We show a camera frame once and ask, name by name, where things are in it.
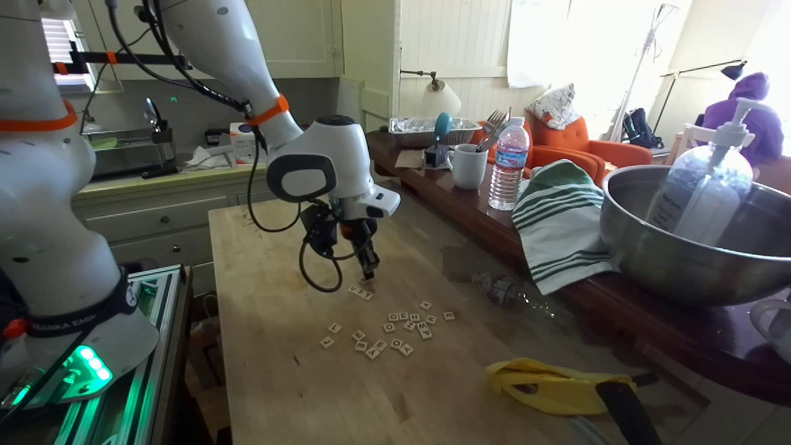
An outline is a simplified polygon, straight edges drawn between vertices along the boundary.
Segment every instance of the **white cabinet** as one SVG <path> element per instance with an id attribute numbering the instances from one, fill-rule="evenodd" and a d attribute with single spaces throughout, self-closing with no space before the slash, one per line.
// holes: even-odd
<path id="1" fill-rule="evenodd" d="M 252 201 L 272 197 L 262 182 L 259 173 Z M 107 238 L 119 264 L 189 264 L 196 293 L 204 293 L 214 286 L 207 209 L 239 204 L 245 196 L 247 171 L 181 173 L 93 182 L 74 197 L 74 212 Z"/>
<path id="2" fill-rule="evenodd" d="M 145 31 L 133 6 L 137 1 L 119 1 L 119 27 L 125 41 L 133 41 Z M 250 14 L 256 25 L 267 63 L 273 78 L 322 78 L 339 76 L 340 53 L 340 9 L 339 0 L 247 0 Z M 79 37 L 83 37 L 89 50 L 119 50 L 119 40 L 110 29 L 103 0 L 74 1 L 79 19 Z M 142 34 L 133 51 L 161 53 L 155 40 Z M 135 63 L 110 66 L 116 78 L 151 78 Z M 181 78 L 172 66 L 151 66 L 154 72 Z"/>

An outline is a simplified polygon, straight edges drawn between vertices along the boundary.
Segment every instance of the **orange ring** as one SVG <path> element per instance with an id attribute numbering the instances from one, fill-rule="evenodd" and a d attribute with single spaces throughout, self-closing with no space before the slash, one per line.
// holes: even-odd
<path id="1" fill-rule="evenodd" d="M 107 63 L 119 63 L 116 51 L 107 50 L 103 56 L 107 56 Z"/>
<path id="2" fill-rule="evenodd" d="M 247 124 L 250 125 L 259 125 L 259 124 L 264 124 L 264 120 L 268 120 L 268 118 L 273 118 L 276 114 L 283 114 L 283 112 L 288 112 L 288 100 L 283 97 L 276 97 L 272 109 L 247 118 Z"/>
<path id="3" fill-rule="evenodd" d="M 77 112 L 69 100 L 63 100 L 67 115 L 55 120 L 0 120 L 0 134 L 46 134 L 74 125 Z"/>

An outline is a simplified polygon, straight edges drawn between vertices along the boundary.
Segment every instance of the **purple stuffed toy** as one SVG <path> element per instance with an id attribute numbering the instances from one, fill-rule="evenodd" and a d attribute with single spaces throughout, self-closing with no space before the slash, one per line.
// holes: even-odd
<path id="1" fill-rule="evenodd" d="M 736 81 L 736 87 L 731 88 L 731 93 L 725 100 L 712 104 L 702 114 L 702 125 L 716 128 L 716 125 L 731 120 L 736 104 L 739 104 L 736 100 L 739 97 L 762 100 L 765 93 L 768 93 L 765 73 L 764 72 L 748 73 Z M 742 149 L 742 156 L 750 165 L 764 165 L 764 163 L 780 158 L 784 128 L 780 128 L 780 118 L 768 107 L 753 104 L 750 112 L 746 114 L 743 124 L 746 124 L 748 134 L 753 134 L 753 141 Z"/>

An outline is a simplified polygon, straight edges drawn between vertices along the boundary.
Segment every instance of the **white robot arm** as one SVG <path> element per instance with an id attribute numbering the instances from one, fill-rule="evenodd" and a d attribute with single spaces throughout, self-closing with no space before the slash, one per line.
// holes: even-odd
<path id="1" fill-rule="evenodd" d="M 371 225 L 392 214 L 401 197 L 372 182 L 360 125 L 325 118 L 301 131 L 293 124 L 245 0 L 145 5 L 155 5 L 189 63 L 250 107 L 250 120 L 268 144 L 267 182 L 273 196 L 292 203 L 329 196 L 371 276 L 378 264 Z M 31 0 L 0 1 L 0 268 L 31 317 L 31 330 L 0 355 L 0 398 L 11 388 L 19 393 L 29 370 L 48 369 L 61 350 L 82 343 L 109 372 L 97 388 L 61 395 L 74 400 L 109 388 L 140 362 L 155 345 L 155 329 L 125 291 L 107 240 L 69 208 L 92 178 L 93 151 L 77 131 L 74 109 L 58 98 L 36 6 Z"/>

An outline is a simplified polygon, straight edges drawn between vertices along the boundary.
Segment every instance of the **bottle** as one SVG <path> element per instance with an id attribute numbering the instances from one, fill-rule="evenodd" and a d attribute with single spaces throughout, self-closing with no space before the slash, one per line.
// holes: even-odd
<path id="1" fill-rule="evenodd" d="M 511 209 L 519 192 L 522 167 L 526 165 L 528 135 L 523 115 L 511 115 L 493 146 L 493 171 L 488 182 L 488 208 Z"/>
<path id="2" fill-rule="evenodd" d="M 750 188 L 750 165 L 739 154 L 748 135 L 748 109 L 750 100 L 739 98 L 734 118 L 715 131 L 710 146 L 684 151 L 671 163 L 648 208 L 648 223 L 702 245 L 718 245 Z"/>

